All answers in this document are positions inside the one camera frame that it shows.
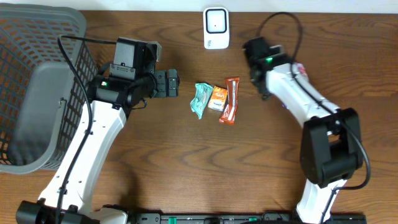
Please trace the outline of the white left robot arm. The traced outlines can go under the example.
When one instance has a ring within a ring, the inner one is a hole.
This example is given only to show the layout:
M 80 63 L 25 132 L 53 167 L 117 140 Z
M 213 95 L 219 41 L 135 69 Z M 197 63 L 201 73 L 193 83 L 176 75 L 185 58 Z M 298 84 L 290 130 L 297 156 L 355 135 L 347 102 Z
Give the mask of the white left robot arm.
M 97 75 L 88 84 L 89 104 L 58 171 L 37 202 L 23 201 L 18 223 L 130 223 L 129 211 L 105 205 L 92 211 L 94 188 L 110 147 L 130 112 L 146 98 L 178 95 L 175 69 L 131 78 Z

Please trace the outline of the teal snack packet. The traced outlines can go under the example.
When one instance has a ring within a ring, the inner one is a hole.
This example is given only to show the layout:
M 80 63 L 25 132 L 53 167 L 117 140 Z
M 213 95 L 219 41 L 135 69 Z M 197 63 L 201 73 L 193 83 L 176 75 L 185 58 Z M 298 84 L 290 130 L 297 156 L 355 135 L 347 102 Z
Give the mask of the teal snack packet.
M 196 83 L 195 97 L 190 102 L 191 110 L 197 114 L 198 119 L 202 119 L 204 110 L 208 104 L 213 87 L 207 83 Z

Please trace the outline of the orange snack bar wrapper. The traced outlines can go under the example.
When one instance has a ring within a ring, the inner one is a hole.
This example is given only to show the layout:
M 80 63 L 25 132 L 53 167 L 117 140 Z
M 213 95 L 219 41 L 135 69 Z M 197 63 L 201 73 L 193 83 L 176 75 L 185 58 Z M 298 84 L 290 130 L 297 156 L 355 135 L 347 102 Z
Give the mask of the orange snack bar wrapper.
M 227 78 L 225 80 L 228 91 L 228 104 L 225 106 L 224 111 L 219 118 L 220 123 L 229 125 L 235 124 L 235 117 L 238 108 L 238 91 L 239 91 L 240 78 Z

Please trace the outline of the pink purple floral pad pack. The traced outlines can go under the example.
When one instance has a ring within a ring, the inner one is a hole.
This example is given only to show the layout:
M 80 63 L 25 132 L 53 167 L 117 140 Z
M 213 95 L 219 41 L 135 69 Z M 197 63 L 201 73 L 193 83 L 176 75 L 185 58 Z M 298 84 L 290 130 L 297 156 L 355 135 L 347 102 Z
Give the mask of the pink purple floral pad pack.
M 297 70 L 298 70 L 299 74 L 301 74 L 301 76 L 303 76 L 304 79 L 306 79 L 306 81 L 309 81 L 309 77 L 307 75 L 306 69 L 303 66 L 303 64 L 296 62 L 295 65 L 297 67 Z

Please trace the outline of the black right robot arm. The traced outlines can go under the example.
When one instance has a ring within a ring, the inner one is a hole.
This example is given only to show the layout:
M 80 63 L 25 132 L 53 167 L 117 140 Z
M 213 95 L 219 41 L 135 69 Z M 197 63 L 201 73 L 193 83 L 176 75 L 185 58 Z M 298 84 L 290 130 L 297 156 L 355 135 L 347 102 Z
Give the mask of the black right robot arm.
M 279 48 L 247 53 L 251 80 L 265 95 L 276 96 L 302 128 L 300 166 L 306 176 L 295 211 L 304 223 L 324 223 L 337 193 L 369 160 L 361 144 L 359 116 L 323 97 L 306 79 L 299 63 Z

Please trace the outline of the small orange tissue pack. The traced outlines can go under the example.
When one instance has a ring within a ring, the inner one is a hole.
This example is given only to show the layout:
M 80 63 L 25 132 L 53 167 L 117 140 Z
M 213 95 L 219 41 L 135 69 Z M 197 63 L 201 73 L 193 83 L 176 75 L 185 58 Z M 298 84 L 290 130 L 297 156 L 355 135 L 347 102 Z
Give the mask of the small orange tissue pack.
M 228 98 L 227 89 L 214 86 L 213 92 L 208 102 L 209 109 L 216 111 L 223 111 L 227 98 Z

